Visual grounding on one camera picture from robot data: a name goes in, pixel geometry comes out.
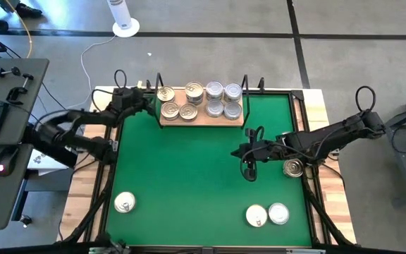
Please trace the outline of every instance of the concrete floor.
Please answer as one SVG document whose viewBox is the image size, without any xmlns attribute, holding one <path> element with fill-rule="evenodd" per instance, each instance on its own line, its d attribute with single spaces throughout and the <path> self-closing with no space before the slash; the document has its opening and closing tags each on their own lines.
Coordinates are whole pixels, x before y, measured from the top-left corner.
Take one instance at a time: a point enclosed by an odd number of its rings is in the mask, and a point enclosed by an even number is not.
<svg viewBox="0 0 406 254">
<path fill-rule="evenodd" d="M 30 30 L 111 31 L 113 19 L 105 1 L 25 2 L 39 6 L 46 16 L 27 22 Z M 132 0 L 129 6 L 143 32 L 292 32 L 286 0 Z M 294 7 L 301 33 L 406 35 L 405 0 L 294 0 Z M 20 28 L 13 16 L 0 11 L 0 18 L 8 20 L 12 29 Z M 108 39 L 32 38 L 32 57 L 51 61 L 44 81 L 66 106 L 88 93 L 80 54 L 91 44 Z M 4 35 L 0 40 L 25 56 L 26 37 Z M 323 90 L 331 122 L 357 112 L 354 96 L 361 85 L 375 89 L 375 110 L 384 121 L 406 104 L 406 40 L 302 40 L 302 50 L 310 87 Z M 267 87 L 302 87 L 293 39 L 117 38 L 91 49 L 84 60 L 92 86 L 113 85 L 113 72 L 122 68 L 130 85 L 153 80 L 159 71 L 171 85 L 189 80 L 240 81 L 246 73 L 252 83 L 265 77 Z M 40 96 L 49 111 L 59 108 L 44 91 Z M 360 102 L 367 105 L 368 99 L 364 94 Z M 38 106 L 34 113 L 41 115 L 44 110 Z M 406 250 L 406 207 L 397 210 L 390 203 L 405 188 L 387 140 L 358 140 L 348 145 L 341 152 L 340 167 L 358 243 Z M 7 246 L 55 241 L 65 198 L 54 194 L 31 198 L 26 209 L 35 223 L 24 231 L 19 224 L 0 231 L 0 239 L 8 239 Z M 37 212 L 36 200 L 55 208 Z"/>
</svg>

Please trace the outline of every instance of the yellow cable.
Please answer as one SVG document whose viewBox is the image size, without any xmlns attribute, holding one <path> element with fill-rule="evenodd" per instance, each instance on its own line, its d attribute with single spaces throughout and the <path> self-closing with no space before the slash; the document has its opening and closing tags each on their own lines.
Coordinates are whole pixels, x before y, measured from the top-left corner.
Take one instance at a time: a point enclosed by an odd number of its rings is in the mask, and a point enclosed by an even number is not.
<svg viewBox="0 0 406 254">
<path fill-rule="evenodd" d="M 23 19 L 20 17 L 20 15 L 18 15 L 18 12 L 15 10 L 15 8 L 11 5 L 11 3 L 8 2 L 8 0 L 5 0 L 5 1 L 6 1 L 6 3 L 11 7 L 12 11 L 13 11 L 14 13 L 16 13 L 16 15 L 17 15 L 18 18 L 20 19 L 21 23 L 23 24 L 23 27 L 24 27 L 25 30 L 26 30 L 27 37 L 29 38 L 29 52 L 27 53 L 27 56 L 26 56 L 26 58 L 28 59 L 29 56 L 31 55 L 31 52 L 32 52 L 31 34 L 29 33 L 29 30 L 27 29 L 25 22 L 24 22 Z"/>
</svg>

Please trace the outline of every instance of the wooden plank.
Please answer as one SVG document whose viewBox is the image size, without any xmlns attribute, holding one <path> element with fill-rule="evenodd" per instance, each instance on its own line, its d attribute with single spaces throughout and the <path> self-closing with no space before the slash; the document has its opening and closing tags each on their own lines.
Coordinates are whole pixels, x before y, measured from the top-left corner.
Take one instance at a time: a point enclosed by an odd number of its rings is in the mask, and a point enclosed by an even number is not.
<svg viewBox="0 0 406 254">
<path fill-rule="evenodd" d="M 175 90 L 175 103 L 181 107 L 184 104 L 187 104 L 186 93 L 183 87 L 173 87 Z M 244 115 L 241 114 L 240 117 L 236 120 L 227 119 L 223 114 L 220 117 L 210 117 L 206 113 L 207 98 L 203 94 L 203 102 L 197 105 L 197 118 L 194 121 L 187 122 L 182 118 L 178 117 L 175 120 L 168 121 L 162 115 L 160 122 L 163 126 L 242 126 L 244 124 Z M 239 101 L 239 105 L 242 108 L 242 99 Z"/>
<path fill-rule="evenodd" d="M 97 89 L 112 92 L 114 87 L 97 87 Z M 303 90 L 303 94 L 310 130 L 313 131 L 329 125 L 322 91 Z M 111 95 L 109 94 L 103 92 L 95 94 L 95 103 L 100 109 L 104 109 L 110 101 Z M 302 115 L 297 100 L 295 100 L 295 110 L 299 129 L 303 130 Z M 84 135 L 86 137 L 102 137 L 104 135 L 104 129 L 105 128 L 103 126 L 86 126 Z M 111 134 L 113 139 L 115 138 L 115 132 L 116 131 L 113 130 Z M 87 158 L 86 162 L 91 162 L 92 160 L 93 158 Z M 330 167 L 333 167 L 335 170 L 339 171 L 339 165 L 337 162 L 328 159 L 326 163 Z M 92 196 L 96 173 L 97 164 L 93 164 L 92 166 L 79 171 L 73 176 L 61 223 L 61 232 L 64 238 L 71 234 L 90 207 L 90 199 Z M 105 167 L 101 189 L 106 183 L 107 173 L 108 167 Z M 319 178 L 328 215 L 341 230 L 344 236 L 350 241 L 355 242 L 355 234 L 347 205 L 347 198 L 345 197 L 343 182 L 336 174 L 331 172 L 330 169 L 325 169 L 323 166 L 320 167 Z M 320 218 L 314 210 L 313 214 L 317 236 L 319 240 L 323 242 Z M 97 216 L 95 216 L 91 239 L 94 239 L 97 235 L 100 217 L 101 208 L 98 211 Z"/>
</svg>

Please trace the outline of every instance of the wooden table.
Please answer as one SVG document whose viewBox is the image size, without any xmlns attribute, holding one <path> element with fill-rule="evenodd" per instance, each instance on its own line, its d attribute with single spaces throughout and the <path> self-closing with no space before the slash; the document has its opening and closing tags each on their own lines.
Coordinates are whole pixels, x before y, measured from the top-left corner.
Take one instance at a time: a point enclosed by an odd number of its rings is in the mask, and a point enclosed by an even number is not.
<svg viewBox="0 0 406 254">
<path fill-rule="evenodd" d="M 97 89 L 106 91 L 112 91 L 112 89 L 114 88 L 115 87 L 97 87 Z M 316 89 L 302 91 L 304 95 L 304 103 L 307 112 L 309 129 L 313 131 L 329 125 L 322 91 Z M 100 109 L 103 109 L 110 101 L 111 95 L 105 94 L 103 92 L 95 94 L 95 103 Z M 302 115 L 297 100 L 295 100 L 295 110 L 297 112 L 299 129 L 303 130 L 304 127 L 302 122 Z M 104 131 L 104 126 L 86 126 L 85 136 L 88 138 L 93 138 L 95 136 L 104 136 Z M 115 130 L 111 132 L 111 139 L 115 139 L 115 133 Z M 91 162 L 92 160 L 93 158 L 87 158 L 82 163 L 82 165 Z M 327 159 L 326 164 L 339 171 L 339 165 L 336 161 Z M 345 191 L 343 188 L 343 182 L 332 171 L 330 171 L 329 169 L 325 169 L 324 166 L 320 166 L 319 168 L 319 178 L 326 212 L 336 224 L 338 229 L 342 231 L 344 236 L 349 241 L 356 242 L 355 234 L 352 227 L 352 221 L 350 218 L 350 212 L 347 205 L 347 198 L 345 197 Z M 106 167 L 104 170 L 100 190 L 106 183 L 108 171 L 109 167 Z M 80 223 L 80 221 L 88 211 L 90 207 L 90 200 L 92 198 L 92 191 L 94 188 L 96 174 L 97 164 L 93 164 L 80 170 L 73 176 L 61 223 L 61 233 L 63 234 L 64 238 L 71 234 L 71 232 Z M 313 215 L 316 224 L 317 236 L 323 243 L 324 240 L 322 237 L 323 234 L 321 229 L 321 222 L 318 214 L 314 211 L 314 209 Z M 101 208 L 94 219 L 91 239 L 94 239 L 97 235 L 100 217 Z"/>
</svg>

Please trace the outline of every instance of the white base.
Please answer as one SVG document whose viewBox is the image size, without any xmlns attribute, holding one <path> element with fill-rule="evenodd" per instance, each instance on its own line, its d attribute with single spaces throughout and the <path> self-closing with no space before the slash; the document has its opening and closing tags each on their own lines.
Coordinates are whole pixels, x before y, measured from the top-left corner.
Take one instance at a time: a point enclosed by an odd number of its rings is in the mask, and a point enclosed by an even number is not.
<svg viewBox="0 0 406 254">
<path fill-rule="evenodd" d="M 121 29 L 117 23 L 114 23 L 112 26 L 112 31 L 115 35 L 119 36 L 119 37 L 131 37 L 135 34 L 137 34 L 137 32 L 139 32 L 140 29 L 140 24 L 139 21 L 137 21 L 135 18 L 131 18 L 131 28 L 129 29 Z"/>
</svg>

